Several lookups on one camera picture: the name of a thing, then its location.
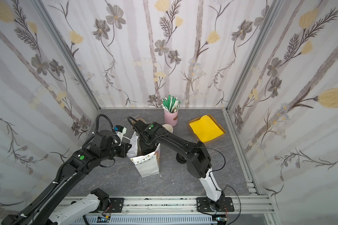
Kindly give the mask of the black paper coffee cup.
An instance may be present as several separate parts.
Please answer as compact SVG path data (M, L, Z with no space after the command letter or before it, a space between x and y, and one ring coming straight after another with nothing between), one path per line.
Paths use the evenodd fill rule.
M147 145L143 142L139 142L139 148L140 148L141 155L144 156L144 155L148 155L152 152L155 152L156 149L157 149L157 146L156 146L156 144Z

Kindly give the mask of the white cartoon paper gift bag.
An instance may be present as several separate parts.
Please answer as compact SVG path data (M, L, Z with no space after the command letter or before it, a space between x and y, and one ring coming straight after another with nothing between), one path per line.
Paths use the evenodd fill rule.
M131 144L127 157L135 165L142 178L160 173L160 144L155 144L154 151L143 155L140 153L139 136L136 133L131 138L123 136L122 142L124 141L129 141Z

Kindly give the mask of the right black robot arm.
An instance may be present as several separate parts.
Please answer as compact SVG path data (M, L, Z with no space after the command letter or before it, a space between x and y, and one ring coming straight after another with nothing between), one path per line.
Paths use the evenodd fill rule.
M177 153L177 162L186 164L189 174L200 180L211 209L220 210L225 193L213 175L211 157L204 143L200 141L194 143L180 138L156 122L146 124L132 117L128 117L127 120L145 146L157 143L174 150Z

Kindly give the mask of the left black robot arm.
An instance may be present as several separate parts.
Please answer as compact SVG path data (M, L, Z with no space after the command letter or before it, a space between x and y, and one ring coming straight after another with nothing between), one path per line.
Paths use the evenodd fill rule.
M125 158L132 147L123 143L116 132L101 130L95 132L83 146L73 153L58 169L50 185L24 210L17 215L6 216L3 225L49 225L49 216L65 196L104 160Z

